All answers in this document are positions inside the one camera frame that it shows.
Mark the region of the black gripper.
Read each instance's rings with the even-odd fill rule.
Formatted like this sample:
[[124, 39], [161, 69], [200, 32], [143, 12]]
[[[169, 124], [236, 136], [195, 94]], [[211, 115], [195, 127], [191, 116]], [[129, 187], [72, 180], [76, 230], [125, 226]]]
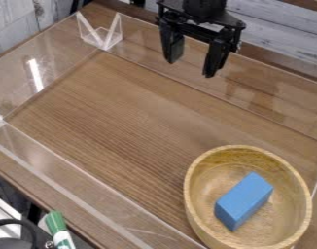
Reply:
[[232, 52], [237, 49], [242, 31], [246, 29], [246, 24], [227, 13], [225, 2], [227, 0], [157, 0], [163, 57], [169, 64], [180, 58], [184, 49], [183, 35], [205, 43], [212, 40], [203, 63], [203, 75], [207, 78], [223, 67], [229, 48]]

